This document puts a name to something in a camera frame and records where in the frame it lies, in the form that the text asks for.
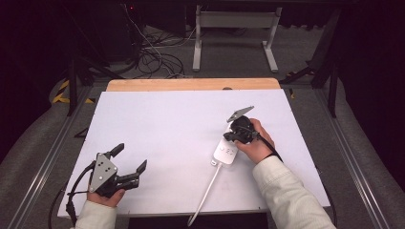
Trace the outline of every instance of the gray floor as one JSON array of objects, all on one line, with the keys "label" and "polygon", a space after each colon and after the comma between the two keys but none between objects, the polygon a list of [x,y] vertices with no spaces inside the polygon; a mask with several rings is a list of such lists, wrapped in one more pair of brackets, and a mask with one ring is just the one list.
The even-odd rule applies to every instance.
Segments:
[{"label": "gray floor", "polygon": [[[306,31],[305,29],[285,29],[280,27],[276,32],[273,53],[279,66],[278,73],[271,73],[266,62],[266,56],[261,48],[261,41],[266,37],[265,30],[247,30],[241,36],[234,36],[222,31],[210,31],[202,39],[202,67],[198,73],[193,73],[192,41],[180,47],[159,49],[160,52],[171,53],[178,57],[185,68],[187,77],[275,77],[285,78],[286,73],[299,71],[306,67],[305,61],[311,58],[319,37],[320,29]],[[125,77],[138,75],[129,72]],[[153,78],[167,76],[166,70],[155,73]],[[386,168],[379,160],[369,140],[365,137],[352,111],[345,101],[345,93],[341,84],[337,96],[337,118],[331,119],[325,111],[325,97],[328,87],[315,91],[309,86],[311,76],[303,77],[285,88],[292,88],[294,98],[288,90],[286,96],[297,119],[305,141],[309,147],[315,164],[322,172],[325,186],[335,204],[339,228],[405,228],[405,197],[403,191],[392,179]],[[93,88],[89,89],[89,97],[97,98],[105,90],[108,80],[98,79]],[[55,85],[50,94],[53,98],[59,87]],[[66,113],[69,105],[55,103],[52,108],[38,118],[31,127],[20,137],[0,165],[0,228],[7,228],[17,213],[23,199],[32,199],[32,208],[26,214],[16,216],[14,225],[20,228],[46,228],[47,217],[53,198],[75,166],[83,138],[74,135],[88,127],[91,123],[96,104],[83,104],[72,120],[72,125],[60,144],[60,151],[55,154],[55,164],[50,173],[44,177],[43,187],[38,196],[25,195],[30,190],[32,180],[41,169],[43,162],[49,158],[49,152],[56,148],[54,141],[66,124]],[[336,133],[336,125],[342,136]],[[345,145],[357,162],[355,167],[362,173],[364,180],[358,181],[358,176],[351,170]],[[370,196],[364,196],[361,184],[368,185],[372,198],[378,205],[369,207],[373,202]],[[68,219],[59,219],[53,211],[53,228],[69,228]],[[376,226],[373,213],[380,210],[386,223]],[[331,215],[331,208],[326,209]],[[117,228],[126,228],[128,219],[118,219]],[[272,220],[269,228],[275,228]]]}]

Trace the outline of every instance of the metal bar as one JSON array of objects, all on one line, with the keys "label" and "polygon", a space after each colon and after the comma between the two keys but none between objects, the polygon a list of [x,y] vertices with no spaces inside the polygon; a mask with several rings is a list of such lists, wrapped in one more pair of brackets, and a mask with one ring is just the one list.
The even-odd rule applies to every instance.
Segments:
[{"label": "metal bar", "polygon": [[86,87],[80,92],[78,106],[71,116],[66,117],[63,126],[56,137],[56,140],[53,142],[53,146],[45,157],[44,162],[42,163],[40,169],[32,180],[32,184],[27,194],[24,196],[20,206],[14,214],[14,217],[9,224],[9,229],[23,228],[25,220],[27,219],[31,209],[33,208],[33,205],[38,199],[39,194],[41,193],[42,188],[44,187],[45,182],[47,181],[48,176],[51,173],[54,164],[56,163],[56,160],[65,143],[66,135],[69,132],[72,124],[74,123],[81,106],[85,103],[90,90],[91,87]]},{"label": "metal bar", "polygon": [[336,118],[332,118],[327,104],[326,96],[319,89],[315,89],[315,95],[318,102],[321,104],[326,116],[329,118],[330,125],[332,126],[334,133],[337,137],[340,152],[342,157],[345,159],[346,165],[348,166],[349,172],[352,175],[355,186],[357,187],[358,193],[360,194],[363,202],[369,212],[370,218],[373,221],[375,228],[390,228],[387,220],[385,220],[384,214],[382,213],[375,197],[373,190],[369,185],[369,182],[363,175],[357,160],[354,157],[352,149],[342,132],[339,122]]}]

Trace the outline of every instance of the human hand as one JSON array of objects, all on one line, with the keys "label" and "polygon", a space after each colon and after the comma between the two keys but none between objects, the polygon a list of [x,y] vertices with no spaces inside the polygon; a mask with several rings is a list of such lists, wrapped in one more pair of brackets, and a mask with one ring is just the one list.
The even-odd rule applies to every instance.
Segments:
[{"label": "human hand", "polygon": [[99,203],[108,207],[117,207],[118,203],[121,201],[121,199],[124,197],[125,190],[124,189],[119,189],[116,191],[110,198],[107,197],[102,197],[97,193],[87,193],[87,200],[94,202],[94,203]]},{"label": "human hand", "polygon": [[[254,129],[274,147],[274,141],[262,127],[260,121],[255,118],[250,118],[250,122],[253,124]],[[245,154],[256,164],[272,153],[265,143],[258,139],[253,139],[248,144],[235,140],[235,145],[239,150],[245,152]]]}]

